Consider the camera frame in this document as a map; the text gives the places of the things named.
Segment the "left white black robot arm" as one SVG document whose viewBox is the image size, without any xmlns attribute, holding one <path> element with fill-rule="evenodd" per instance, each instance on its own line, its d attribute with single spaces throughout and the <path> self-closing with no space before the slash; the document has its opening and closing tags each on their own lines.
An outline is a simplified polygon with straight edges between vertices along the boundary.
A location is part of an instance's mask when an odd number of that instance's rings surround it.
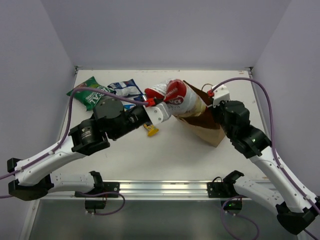
<svg viewBox="0 0 320 240">
<path fill-rule="evenodd" d="M 110 140 L 115 141 L 151 120 L 144 105 L 126 110 L 120 100 L 103 97 L 91 117 L 71 128 L 55 146 L 25 160 L 7 161 L 8 172 L 15 176 L 8 184 L 8 194 L 23 201 L 37 200 L 54 192 L 101 195 L 105 185 L 99 172 L 64 175 L 54 171 L 109 148 Z"/>
</svg>

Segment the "blue white snack packet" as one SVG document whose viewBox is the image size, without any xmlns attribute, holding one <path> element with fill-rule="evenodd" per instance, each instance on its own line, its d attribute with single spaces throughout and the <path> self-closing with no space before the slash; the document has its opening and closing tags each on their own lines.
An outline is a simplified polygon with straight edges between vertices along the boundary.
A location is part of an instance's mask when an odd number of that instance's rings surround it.
<svg viewBox="0 0 320 240">
<path fill-rule="evenodd" d="M 136 105 L 135 105 L 135 104 L 132 104 L 132 103 L 130 103 L 130 104 L 124 104 L 124 105 L 123 105 L 125 111 L 128 111 L 128 110 L 132 109 L 132 108 L 135 107 L 135 106 L 136 106 Z"/>
</svg>

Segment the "blue silver crisps bag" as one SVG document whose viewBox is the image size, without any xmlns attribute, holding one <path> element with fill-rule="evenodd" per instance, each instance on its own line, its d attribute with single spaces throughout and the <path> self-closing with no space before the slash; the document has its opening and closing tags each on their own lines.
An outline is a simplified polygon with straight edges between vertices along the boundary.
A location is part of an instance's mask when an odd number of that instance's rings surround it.
<svg viewBox="0 0 320 240">
<path fill-rule="evenodd" d="M 124 98 L 142 96 L 143 92 L 140 90 L 134 79 L 127 81 L 114 82 L 107 86 L 111 88 L 116 95 Z"/>
</svg>

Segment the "yellow m&m packet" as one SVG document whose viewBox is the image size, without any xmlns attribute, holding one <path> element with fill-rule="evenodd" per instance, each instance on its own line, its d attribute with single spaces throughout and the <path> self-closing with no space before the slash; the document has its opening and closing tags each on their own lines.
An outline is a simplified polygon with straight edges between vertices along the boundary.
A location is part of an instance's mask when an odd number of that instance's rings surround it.
<svg viewBox="0 0 320 240">
<path fill-rule="evenodd" d="M 159 129 L 156 128 L 153 124 L 144 124 L 143 127 L 147 130 L 148 137 L 152 137 L 159 132 Z"/>
</svg>

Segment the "red snack bag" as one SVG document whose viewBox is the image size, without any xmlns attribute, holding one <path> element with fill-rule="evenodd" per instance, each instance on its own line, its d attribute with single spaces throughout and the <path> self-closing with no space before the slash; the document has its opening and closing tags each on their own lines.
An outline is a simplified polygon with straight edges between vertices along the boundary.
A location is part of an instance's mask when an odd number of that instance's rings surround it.
<svg viewBox="0 0 320 240">
<path fill-rule="evenodd" d="M 170 113 L 176 117 L 197 117 L 207 108 L 201 97 L 180 79 L 167 79 L 146 88 L 144 93 L 148 98 L 164 101 Z"/>
</svg>

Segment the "dark green snack packet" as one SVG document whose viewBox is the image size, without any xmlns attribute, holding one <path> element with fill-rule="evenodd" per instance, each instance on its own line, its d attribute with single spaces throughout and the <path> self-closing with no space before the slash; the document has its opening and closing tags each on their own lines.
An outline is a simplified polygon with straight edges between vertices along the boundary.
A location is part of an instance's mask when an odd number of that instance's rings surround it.
<svg viewBox="0 0 320 240">
<path fill-rule="evenodd" d="M 83 87 L 98 89 L 98 90 L 115 94 L 115 92 L 111 88 L 100 85 L 94 76 L 82 82 L 75 88 L 83 88 Z M 88 112 L 88 111 L 91 111 L 96 106 L 96 104 L 99 102 L 99 100 L 103 96 L 104 95 L 101 93 L 85 90 L 85 91 L 77 91 L 76 94 L 74 95 L 74 98 L 77 101 L 79 101 L 81 104 L 83 104 L 86 107 L 86 111 Z"/>
</svg>

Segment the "brown paper bag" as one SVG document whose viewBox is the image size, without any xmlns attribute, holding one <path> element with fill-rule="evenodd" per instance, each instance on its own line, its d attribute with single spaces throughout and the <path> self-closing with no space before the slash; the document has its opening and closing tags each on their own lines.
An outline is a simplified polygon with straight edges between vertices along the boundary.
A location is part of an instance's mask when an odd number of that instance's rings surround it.
<svg viewBox="0 0 320 240">
<path fill-rule="evenodd" d="M 206 108 L 199 116 L 175 116 L 188 130 L 213 147 L 217 147 L 225 137 L 221 126 L 215 122 L 211 111 Z"/>
</svg>

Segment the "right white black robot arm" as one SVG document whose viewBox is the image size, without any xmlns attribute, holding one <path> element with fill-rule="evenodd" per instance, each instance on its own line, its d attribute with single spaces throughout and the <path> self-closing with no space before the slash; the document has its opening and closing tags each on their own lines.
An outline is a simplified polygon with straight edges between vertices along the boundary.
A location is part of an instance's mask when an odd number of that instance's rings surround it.
<svg viewBox="0 0 320 240">
<path fill-rule="evenodd" d="M 271 140 L 250 123 L 250 112 L 237 100 L 209 107 L 234 148 L 256 165 L 275 187 L 272 191 L 239 171 L 223 183 L 227 196 L 243 195 L 268 209 L 280 225 L 293 235 L 304 231 L 320 214 L 320 198 L 309 190 L 273 149 Z"/>
</svg>

